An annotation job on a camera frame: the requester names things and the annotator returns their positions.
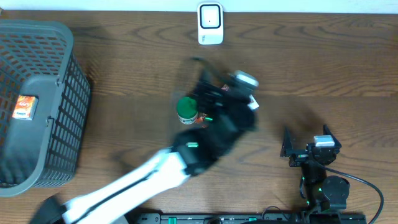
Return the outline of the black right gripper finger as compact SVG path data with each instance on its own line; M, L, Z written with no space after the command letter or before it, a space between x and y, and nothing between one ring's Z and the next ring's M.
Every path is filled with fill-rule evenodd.
M283 141L282 141L282 147L280 150L280 157L290 157L293 155L307 156L308 151L306 149L294 149L290 131L287 127L285 127L284 128L284 137L283 137Z
M323 135L329 135L333 137L332 132L326 124L323 125Z

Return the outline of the green lid jar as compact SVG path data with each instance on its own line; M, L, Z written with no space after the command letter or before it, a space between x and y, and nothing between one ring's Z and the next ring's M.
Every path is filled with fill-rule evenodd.
M178 100L176 112L182 124L193 124L198 116L197 101L184 96Z

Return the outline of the orange tissue pack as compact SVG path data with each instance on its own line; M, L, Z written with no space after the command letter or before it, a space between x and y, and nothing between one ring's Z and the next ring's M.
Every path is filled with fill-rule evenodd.
M39 99L36 96L19 95L12 117L21 120L33 120Z

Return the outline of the white Panadol box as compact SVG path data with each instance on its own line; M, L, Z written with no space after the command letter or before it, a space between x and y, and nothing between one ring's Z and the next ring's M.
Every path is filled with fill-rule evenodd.
M259 108L259 104L256 101L256 99L252 95L249 95L249 99L250 99L250 102L248 103L249 108L252 111L257 110Z

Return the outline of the red snack wrapper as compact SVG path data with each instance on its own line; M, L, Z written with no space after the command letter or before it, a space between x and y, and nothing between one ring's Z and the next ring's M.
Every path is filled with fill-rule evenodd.
M209 117L207 114L205 113L198 113L198 116L195 120L195 124L200 125L201 127L205 128L207 127L211 122L213 121L213 119L211 117Z

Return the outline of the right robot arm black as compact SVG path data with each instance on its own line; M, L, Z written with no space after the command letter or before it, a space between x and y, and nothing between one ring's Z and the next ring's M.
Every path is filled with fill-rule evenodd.
M294 149L293 137L288 129L284 131L280 156L289 158L289 166L301 168L300 194L317 213L338 212L346 208L349 182L326 174L326 167L335 161L340 149L341 143L327 125L323 126L323 134L314 136L313 142L308 143L305 149Z

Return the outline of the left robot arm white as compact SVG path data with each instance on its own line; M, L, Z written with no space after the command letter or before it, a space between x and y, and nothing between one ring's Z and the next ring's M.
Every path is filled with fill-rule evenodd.
M114 223L140 204L200 175L228 154L236 141L254 129L256 114L250 107L258 81L237 71L214 86L202 73L192 96L199 111L208 114L205 127L178 133L171 146L159 150L137 169L90 194L60 203L51 196L40 205L31 223Z

